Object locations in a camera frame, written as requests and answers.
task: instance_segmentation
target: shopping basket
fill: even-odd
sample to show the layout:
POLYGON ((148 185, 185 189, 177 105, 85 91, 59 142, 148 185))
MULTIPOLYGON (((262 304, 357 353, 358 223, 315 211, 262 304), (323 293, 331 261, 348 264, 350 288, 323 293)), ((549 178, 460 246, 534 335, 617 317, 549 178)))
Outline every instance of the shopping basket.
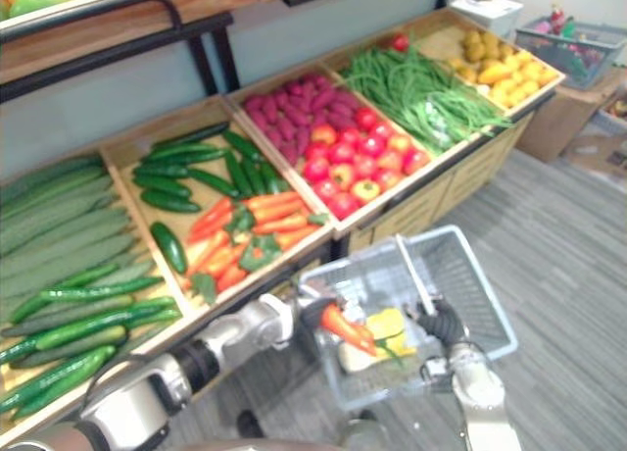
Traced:
MULTIPOLYGON (((497 297, 470 246, 454 225, 404 239, 411 262, 432 297, 444 296, 468 328, 470 341, 489 359, 514 351, 517 340, 497 297)), ((388 307, 415 306, 419 296, 394 239, 385 239, 350 257, 301 276, 301 295, 339 296, 353 321, 388 307)), ((338 360, 341 340, 318 330, 316 344, 331 389, 345 410, 362 408, 394 395, 419 393, 428 385, 424 361, 442 356, 440 342, 416 323, 406 321, 409 343, 417 354, 377 363, 358 373, 346 373, 338 360)))

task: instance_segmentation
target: carrot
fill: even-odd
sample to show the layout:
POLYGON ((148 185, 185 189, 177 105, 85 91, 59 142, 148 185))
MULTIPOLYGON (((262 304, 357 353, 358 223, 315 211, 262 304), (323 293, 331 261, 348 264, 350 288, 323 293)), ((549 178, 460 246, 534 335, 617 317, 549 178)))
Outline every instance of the carrot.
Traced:
POLYGON ((281 204, 280 206, 267 206, 253 211, 255 221, 258 226, 271 221, 278 221, 286 216, 290 216, 297 211, 303 209, 304 203, 302 200, 296 200, 289 203, 281 204))
POLYGON ((319 228, 319 225, 306 225, 305 227, 292 232, 278 233, 275 236, 276 243, 278 243, 281 250, 285 252, 319 228))
POLYGON ((270 221, 253 227, 253 232, 262 235, 273 232, 292 232, 307 225, 307 217, 303 213, 295 213, 278 221, 270 221))
POLYGON ((251 211, 255 211, 260 208, 277 206, 279 204, 290 203, 300 199, 301 196, 296 191, 286 191, 284 193, 255 196, 254 198, 244 201, 244 204, 251 211))
POLYGON ((205 245, 205 248, 203 249, 201 254, 198 256, 198 258, 194 260, 194 263, 192 263, 189 266, 189 268, 187 269, 187 273, 185 273, 185 275, 187 277, 190 277, 194 275, 195 273, 197 273, 203 267, 203 265, 205 265, 211 259, 211 257, 218 250, 218 248, 223 247, 227 243, 228 243, 228 233, 226 233, 225 230, 219 230, 218 232, 216 232, 207 241, 207 245, 205 245))
POLYGON ((237 264, 239 257, 246 250, 247 243, 240 243, 234 247, 225 246, 218 248, 214 256, 207 262, 203 271, 214 279, 220 278, 233 264, 237 264))
POLYGON ((247 275, 248 273, 239 268, 239 266, 231 265, 217 281, 217 292, 223 292, 238 282, 243 281, 247 275))

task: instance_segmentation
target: potato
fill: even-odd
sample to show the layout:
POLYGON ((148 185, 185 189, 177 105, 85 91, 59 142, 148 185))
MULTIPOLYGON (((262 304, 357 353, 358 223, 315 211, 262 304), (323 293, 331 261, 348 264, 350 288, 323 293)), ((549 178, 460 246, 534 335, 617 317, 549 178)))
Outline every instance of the potato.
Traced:
POLYGON ((458 74, 461 78, 463 78, 466 81, 469 81, 470 83, 477 82, 477 71, 475 71, 473 68, 469 66, 463 66, 459 68, 458 74))
POLYGON ((507 57, 513 55, 513 47, 511 47, 509 44, 501 44, 499 46, 499 52, 501 53, 501 59, 505 60, 507 57))
POLYGON ((476 30, 471 30, 467 32, 466 35, 463 37, 463 45, 465 47, 469 47, 472 44, 477 44, 479 42, 481 42, 481 36, 479 35, 479 31, 476 30))
POLYGON ((499 80, 508 78, 510 75, 511 70, 504 64, 498 63, 479 74, 479 78, 477 78, 477 81, 479 83, 491 85, 499 80))
POLYGON ((471 62, 474 64, 475 62, 479 62, 481 59, 483 59, 485 55, 486 55, 486 46, 484 46, 480 42, 477 42, 475 44, 471 44, 466 49, 465 57, 468 62, 471 62))

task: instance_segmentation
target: green cucumber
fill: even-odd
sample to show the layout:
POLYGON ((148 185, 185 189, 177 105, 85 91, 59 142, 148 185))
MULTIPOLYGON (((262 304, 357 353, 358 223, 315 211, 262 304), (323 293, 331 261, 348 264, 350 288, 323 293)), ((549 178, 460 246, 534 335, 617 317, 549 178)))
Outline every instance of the green cucumber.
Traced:
POLYGON ((176 235, 163 223, 153 223, 150 226, 150 233, 155 238, 169 265, 177 273, 183 275, 187 271, 187 257, 176 235))
POLYGON ((0 274, 2 274, 3 278, 16 276, 33 267, 45 264, 49 260, 63 258, 67 253, 88 245, 95 245, 101 240, 123 231, 129 222, 130 218, 124 216, 117 221, 100 223, 96 226, 85 228, 68 238, 38 250, 3 257, 0 259, 0 274))
POLYGON ((165 176, 137 175, 133 179, 133 183, 142 188, 158 189, 164 193, 180 196, 181 198, 189 198, 192 195, 191 190, 187 186, 165 176))
POLYGON ((93 350, 103 345, 120 345, 128 340, 126 328, 123 326, 110 326, 92 335, 80 338, 76 341, 52 348, 51 350, 37 351, 25 358, 11 363, 11 369, 23 370, 26 368, 34 368, 36 366, 45 365, 51 361, 60 360, 62 358, 71 358, 86 351, 93 350))
POLYGON ((168 178, 187 178, 189 172, 184 165, 175 164, 142 164, 133 169, 134 175, 165 176, 168 178))
POLYGON ((235 184, 235 187, 242 194, 243 198, 250 198, 253 196, 253 188, 251 183, 246 178, 244 171, 237 162, 237 159, 233 155, 232 152, 228 152, 224 156, 224 161, 226 162, 226 169, 228 170, 228 174, 231 176, 231 181, 235 184))
POLYGON ((98 155, 75 157, 31 172, 0 188, 0 201, 7 204, 17 197, 30 192, 42 183, 54 180, 59 176, 74 172, 85 167, 102 165, 98 155))
POLYGON ((95 282, 89 283, 89 286, 108 286, 111 284, 117 284, 119 282, 129 282, 139 277, 145 276, 155 268, 155 263, 152 260, 129 265, 111 273, 108 276, 104 276, 95 282))
POLYGON ((113 201, 112 193, 81 196, 58 204, 50 202, 36 211, 27 211, 18 218, 2 222, 0 229, 0 255, 15 250, 35 236, 81 216, 100 204, 113 201))
POLYGON ((89 356, 87 357, 87 360, 80 368, 77 368, 75 371, 61 377, 59 380, 50 385, 50 387, 41 391, 41 393, 23 404, 17 412, 13 414, 11 420, 17 420, 22 417, 32 415, 43 409, 46 405, 54 402, 59 397, 67 394, 78 385, 81 385, 90 377, 94 376, 115 352, 116 348, 111 345, 99 346, 95 350, 92 350, 88 353, 89 356))
POLYGON ((239 135, 237 132, 233 132, 228 129, 222 133, 222 137, 224 137, 224 140, 226 140, 231 147, 242 154, 242 157, 246 157, 253 162, 258 163, 265 160, 264 154, 262 154, 259 148, 253 142, 239 135))
POLYGON ((39 296, 53 302, 94 301, 104 297, 119 296, 120 294, 141 291, 163 282, 163 280, 164 279, 160 276, 146 276, 134 279, 133 281, 111 284, 109 286, 53 287, 51 289, 44 289, 39 293, 39 296))
POLYGON ((257 165, 255 165, 255 162, 246 158, 242 159, 242 169, 244 170, 244 174, 248 177, 248 180, 251 182, 251 186, 253 187, 255 194, 267 194, 262 174, 257 168, 257 165))
POLYGON ((208 125, 207 127, 201 127, 200 129, 192 130, 186 134, 157 142, 153 144, 153 149, 160 149, 171 145, 187 144, 191 142, 200 142, 208 137, 220 134, 225 129, 228 129, 228 122, 208 125))
POLYGON ((72 219, 71 221, 58 225, 55 228, 36 236, 30 242, 27 242, 18 248, 14 253, 22 253, 23 251, 25 252, 39 249, 59 240, 63 240, 64 238, 83 230, 84 228, 96 226, 104 222, 119 220, 120 218, 125 217, 125 208, 106 208, 91 211, 83 216, 79 216, 78 218, 72 219))
POLYGON ((28 208, 56 198, 67 191, 84 185, 92 179, 102 176, 104 172, 104 169, 101 167, 86 168, 68 175, 63 175, 50 182, 41 183, 24 196, 7 203, 2 208, 1 218, 4 220, 28 208))
POLYGON ((65 311, 55 312, 54 314, 46 316, 32 317, 17 326, 2 329, 0 334, 4 337, 31 335, 105 312, 123 309, 124 307, 131 306, 132 303, 133 298, 129 294, 109 297, 86 304, 81 303, 65 311))
POLYGON ((27 382, 14 387, 0 396, 0 414, 15 409, 24 402, 36 397, 44 390, 48 389, 52 384, 59 381, 72 372, 79 370, 88 361, 91 353, 80 355, 65 363, 44 371, 38 376, 28 380, 27 382))
POLYGON ((150 206, 173 213, 197 213, 200 211, 200 206, 193 201, 157 189, 145 189, 139 197, 150 206))
POLYGON ((233 186, 231 183, 229 183, 220 176, 213 175, 209 172, 205 172, 204 170, 199 169, 189 169, 189 175, 195 180, 200 181, 207 186, 210 186, 215 191, 219 191, 229 198, 238 199, 241 196, 240 192, 235 188, 235 186, 233 186))

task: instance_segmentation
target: orange carrot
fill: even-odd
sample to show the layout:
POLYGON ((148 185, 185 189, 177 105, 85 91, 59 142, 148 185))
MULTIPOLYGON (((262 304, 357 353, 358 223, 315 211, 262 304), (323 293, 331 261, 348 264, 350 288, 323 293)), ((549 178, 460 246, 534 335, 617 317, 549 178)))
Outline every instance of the orange carrot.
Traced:
POLYGON ((286 251, 303 240, 308 235, 311 235, 320 228, 319 225, 306 225, 303 228, 294 230, 293 232, 278 233, 276 235, 276 243, 278 243, 281 250, 286 251))
POLYGON ((234 286, 248 275, 245 270, 242 270, 237 265, 231 265, 228 270, 217 280, 217 292, 223 292, 231 286, 234 286))
POLYGON ((253 232, 262 235, 273 232, 293 232, 299 228, 303 228, 307 225, 307 218, 303 213, 295 213, 292 216, 288 216, 278 221, 270 221, 263 225, 256 225, 253 227, 253 232))

